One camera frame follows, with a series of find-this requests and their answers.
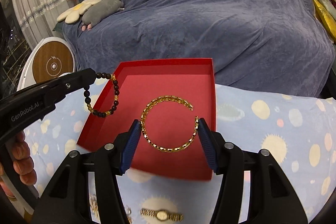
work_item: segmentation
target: bracelet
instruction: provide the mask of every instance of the bracelet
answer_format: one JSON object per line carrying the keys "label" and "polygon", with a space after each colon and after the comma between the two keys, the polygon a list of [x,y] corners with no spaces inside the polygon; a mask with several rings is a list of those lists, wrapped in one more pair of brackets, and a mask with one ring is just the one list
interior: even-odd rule
{"label": "bracelet", "polygon": [[162,103],[164,101],[172,101],[172,102],[177,102],[179,104],[182,104],[184,106],[186,106],[187,108],[189,108],[191,111],[193,110],[193,106],[187,102],[186,100],[179,98],[179,97],[175,97],[175,96],[161,96],[158,98],[155,98],[154,100],[152,100],[147,106],[146,108],[143,110],[142,114],[141,114],[141,131],[143,136],[145,137],[146,141],[154,148],[163,151],[163,152],[179,152],[182,151],[184,149],[186,149],[191,142],[195,139],[196,133],[197,133],[197,129],[198,129],[198,117],[195,117],[195,128],[194,128],[194,133],[192,135],[192,137],[182,146],[176,147],[176,148],[164,148],[161,146],[158,146],[156,144],[154,144],[147,135],[146,132],[146,128],[145,128],[145,120],[147,117],[148,112],[154,107],[156,106],[158,103]]}
{"label": "bracelet", "polygon": [[91,98],[90,98],[90,92],[89,92],[89,88],[90,86],[86,86],[84,89],[84,97],[85,97],[85,103],[87,104],[87,109],[95,116],[99,117],[99,118],[105,118],[107,117],[108,115],[112,115],[116,110],[117,110],[117,105],[119,105],[119,102],[118,102],[118,95],[120,94],[120,91],[119,91],[119,86],[118,86],[118,81],[117,81],[117,78],[115,75],[111,75],[109,73],[100,73],[98,72],[97,73],[97,79],[100,79],[100,78],[106,78],[108,80],[111,80],[113,82],[113,88],[114,88],[114,102],[113,102],[113,106],[110,110],[108,111],[105,111],[105,112],[99,112],[98,110],[96,109],[93,109],[91,107]]}

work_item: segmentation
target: watch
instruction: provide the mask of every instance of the watch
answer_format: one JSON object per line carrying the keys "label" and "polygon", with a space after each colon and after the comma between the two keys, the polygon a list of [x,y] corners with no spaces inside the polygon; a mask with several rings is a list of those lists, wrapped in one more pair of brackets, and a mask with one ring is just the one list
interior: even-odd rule
{"label": "watch", "polygon": [[142,208],[140,211],[140,215],[156,218],[157,220],[160,220],[160,221],[170,220],[170,221],[177,222],[177,221],[183,220],[183,214],[171,213],[164,209],[151,210],[151,209]]}

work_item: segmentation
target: finger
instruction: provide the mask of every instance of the finger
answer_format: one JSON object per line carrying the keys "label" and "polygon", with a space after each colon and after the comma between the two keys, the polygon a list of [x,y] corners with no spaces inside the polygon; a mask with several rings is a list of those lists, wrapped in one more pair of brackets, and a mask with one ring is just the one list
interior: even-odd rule
{"label": "finger", "polygon": [[5,183],[3,181],[0,181],[0,186],[2,187],[3,191],[5,192],[5,194],[7,196],[14,197],[13,193],[11,192],[11,190],[8,189],[8,187],[5,185]]}
{"label": "finger", "polygon": [[17,141],[17,142],[23,142],[25,139],[26,139],[26,135],[24,134],[23,131],[19,132],[19,133],[16,135],[16,141]]}
{"label": "finger", "polygon": [[30,149],[26,142],[14,143],[12,148],[12,154],[15,159],[23,160],[30,157]]}
{"label": "finger", "polygon": [[24,160],[15,161],[13,163],[14,170],[19,175],[26,175],[33,171],[34,169],[34,162],[32,158],[27,158]]}
{"label": "finger", "polygon": [[24,183],[25,185],[28,185],[28,186],[34,185],[37,181],[37,176],[36,176],[35,170],[33,170],[32,172],[30,172],[26,175],[20,176],[20,179],[21,179],[22,183]]}

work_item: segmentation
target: metal screw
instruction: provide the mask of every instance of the metal screw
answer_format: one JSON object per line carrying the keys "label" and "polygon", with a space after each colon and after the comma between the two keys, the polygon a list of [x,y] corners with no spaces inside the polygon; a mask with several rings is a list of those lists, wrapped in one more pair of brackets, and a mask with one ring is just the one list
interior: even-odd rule
{"label": "metal screw", "polygon": [[108,143],[108,144],[106,144],[106,145],[104,146],[104,148],[105,148],[106,150],[112,150],[113,147],[114,147],[113,143]]}
{"label": "metal screw", "polygon": [[234,148],[235,146],[234,146],[233,143],[228,142],[228,143],[225,143],[225,144],[224,144],[224,147],[225,147],[226,149],[232,149],[232,148]]}
{"label": "metal screw", "polygon": [[70,153],[69,153],[69,156],[71,157],[71,158],[74,158],[74,157],[76,157],[78,155],[78,151],[76,151],[76,150],[72,150]]}
{"label": "metal screw", "polygon": [[269,156],[269,151],[267,149],[262,149],[260,153],[265,157]]}

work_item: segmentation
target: beaded bracelet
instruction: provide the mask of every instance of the beaded bracelet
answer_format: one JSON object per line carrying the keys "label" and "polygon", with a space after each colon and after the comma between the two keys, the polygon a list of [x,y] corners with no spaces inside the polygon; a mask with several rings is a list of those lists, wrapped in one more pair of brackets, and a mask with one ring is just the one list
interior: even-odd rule
{"label": "beaded bracelet", "polygon": [[119,105],[119,102],[118,102],[118,95],[120,94],[120,91],[119,91],[119,86],[118,86],[118,81],[115,77],[115,75],[111,75],[109,73],[100,73],[98,72],[97,73],[97,79],[100,79],[100,78],[106,78],[108,80],[111,80],[113,82],[113,88],[114,88],[114,102],[113,102],[113,106],[110,110],[106,111],[106,112],[99,112],[98,110],[96,109],[93,109],[91,107],[91,98],[90,98],[90,92],[89,92],[89,88],[90,86],[86,86],[84,89],[84,97],[85,97],[85,103],[87,104],[87,109],[95,116],[99,117],[99,118],[105,118],[107,117],[108,115],[112,115],[116,110],[117,110],[117,105]]}

